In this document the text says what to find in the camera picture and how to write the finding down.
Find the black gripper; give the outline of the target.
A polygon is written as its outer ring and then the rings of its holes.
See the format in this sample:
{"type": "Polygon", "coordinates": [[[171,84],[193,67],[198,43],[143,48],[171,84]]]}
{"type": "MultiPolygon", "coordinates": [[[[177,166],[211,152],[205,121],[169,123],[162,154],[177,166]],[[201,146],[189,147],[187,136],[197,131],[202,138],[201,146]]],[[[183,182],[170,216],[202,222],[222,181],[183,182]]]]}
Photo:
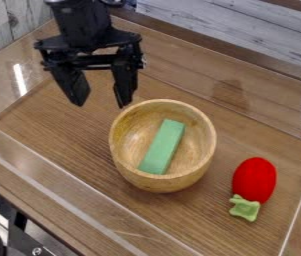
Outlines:
{"type": "MultiPolygon", "coordinates": [[[[141,50],[142,36],[113,26],[109,8],[122,8],[126,0],[44,0],[59,29],[56,36],[35,42],[43,68],[52,77],[70,102],[82,106],[91,89],[82,71],[109,69],[118,58],[135,69],[145,67],[141,50]]],[[[113,67],[114,94],[119,108],[133,102],[138,88],[138,72],[127,65],[113,67]]]]}

